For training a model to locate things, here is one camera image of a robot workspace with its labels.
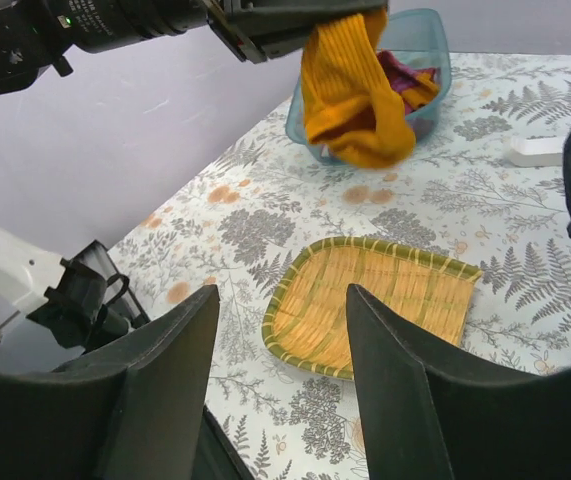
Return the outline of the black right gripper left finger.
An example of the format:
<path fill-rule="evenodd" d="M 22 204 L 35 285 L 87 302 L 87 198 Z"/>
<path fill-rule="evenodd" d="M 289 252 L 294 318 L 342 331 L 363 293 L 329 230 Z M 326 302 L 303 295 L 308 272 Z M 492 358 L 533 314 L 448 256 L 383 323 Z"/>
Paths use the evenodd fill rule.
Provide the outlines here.
<path fill-rule="evenodd" d="M 62 419 L 65 410 L 85 397 L 94 407 L 82 414 L 95 421 L 120 390 L 120 367 L 98 367 L 81 376 L 51 372 L 0 373 L 0 479 L 43 479 L 39 465 L 72 427 Z"/>

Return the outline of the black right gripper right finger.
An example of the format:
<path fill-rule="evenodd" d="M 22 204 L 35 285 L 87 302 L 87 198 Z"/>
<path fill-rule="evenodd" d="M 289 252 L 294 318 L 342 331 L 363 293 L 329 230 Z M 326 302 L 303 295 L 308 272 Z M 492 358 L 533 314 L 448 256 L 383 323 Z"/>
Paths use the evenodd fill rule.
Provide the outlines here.
<path fill-rule="evenodd" d="M 571 367 L 539 376 L 358 308 L 351 347 L 373 479 L 571 479 Z"/>

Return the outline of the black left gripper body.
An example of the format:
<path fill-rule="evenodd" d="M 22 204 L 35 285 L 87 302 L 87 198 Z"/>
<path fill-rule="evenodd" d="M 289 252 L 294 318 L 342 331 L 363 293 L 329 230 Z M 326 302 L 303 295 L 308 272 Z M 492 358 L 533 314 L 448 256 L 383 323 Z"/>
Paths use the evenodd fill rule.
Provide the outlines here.
<path fill-rule="evenodd" d="M 240 61 L 263 63 L 301 48 L 318 24 L 386 8 L 385 1 L 209 1 L 212 31 Z"/>

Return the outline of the maroon purple striped sock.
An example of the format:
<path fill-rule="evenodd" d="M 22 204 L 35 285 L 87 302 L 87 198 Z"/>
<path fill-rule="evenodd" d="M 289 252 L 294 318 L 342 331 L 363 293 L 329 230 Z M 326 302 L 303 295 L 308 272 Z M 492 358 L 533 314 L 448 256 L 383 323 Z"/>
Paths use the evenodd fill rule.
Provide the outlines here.
<path fill-rule="evenodd" d="M 439 94 L 438 68 L 414 69 L 401 63 L 389 50 L 379 51 L 377 58 L 392 90 L 401 96 L 406 115 L 428 105 Z"/>

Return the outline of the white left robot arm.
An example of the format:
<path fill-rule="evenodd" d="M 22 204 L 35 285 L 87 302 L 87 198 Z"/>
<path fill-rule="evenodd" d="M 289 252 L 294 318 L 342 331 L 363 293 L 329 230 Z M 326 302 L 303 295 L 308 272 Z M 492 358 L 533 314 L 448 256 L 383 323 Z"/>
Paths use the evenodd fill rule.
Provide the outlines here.
<path fill-rule="evenodd" d="M 72 73 L 66 51 L 89 53 L 208 26 L 241 61 L 300 49 L 319 24 L 381 8 L 378 1 L 0 1 L 0 95 L 29 88 L 48 68 Z M 0 227 L 0 295 L 65 348 L 98 349 L 145 325 L 114 305 L 128 278 L 103 276 Z"/>

